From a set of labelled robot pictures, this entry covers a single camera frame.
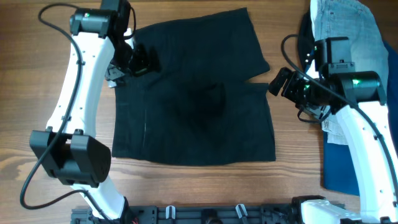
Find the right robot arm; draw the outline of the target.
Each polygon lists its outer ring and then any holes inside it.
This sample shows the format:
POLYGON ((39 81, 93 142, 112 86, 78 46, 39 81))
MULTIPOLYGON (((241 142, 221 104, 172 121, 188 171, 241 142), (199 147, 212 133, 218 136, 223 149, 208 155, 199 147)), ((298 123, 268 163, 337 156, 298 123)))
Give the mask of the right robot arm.
POLYGON ((347 140, 358 181, 360 212, 318 196, 296 197, 297 223, 397 223, 397 153, 388 122, 386 94, 376 72, 358 72, 349 39, 331 37, 309 45, 318 78, 301 71, 288 56, 269 92, 301 111, 330 106, 347 140))

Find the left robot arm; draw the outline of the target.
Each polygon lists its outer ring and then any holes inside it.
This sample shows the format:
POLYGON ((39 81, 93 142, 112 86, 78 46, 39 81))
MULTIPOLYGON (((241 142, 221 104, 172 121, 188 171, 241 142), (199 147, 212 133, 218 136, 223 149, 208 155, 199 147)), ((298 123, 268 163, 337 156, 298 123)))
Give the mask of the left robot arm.
POLYGON ((92 223, 137 223, 126 197, 109 177, 111 151, 96 139, 96 114, 104 81, 159 71, 155 52, 134 41, 128 1, 103 1, 99 9, 76 7, 65 37, 70 59, 61 94, 44 131, 33 131, 37 166, 80 194, 92 223))

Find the black shorts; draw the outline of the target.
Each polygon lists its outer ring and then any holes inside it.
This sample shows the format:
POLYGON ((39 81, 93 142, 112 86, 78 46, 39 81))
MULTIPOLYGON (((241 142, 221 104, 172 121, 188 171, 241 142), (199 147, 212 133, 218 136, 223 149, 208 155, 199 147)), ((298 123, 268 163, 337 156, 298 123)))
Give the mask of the black shorts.
POLYGON ((245 8, 153 24, 136 41, 159 70, 115 89, 113 157, 176 166, 275 160, 269 71, 245 8))

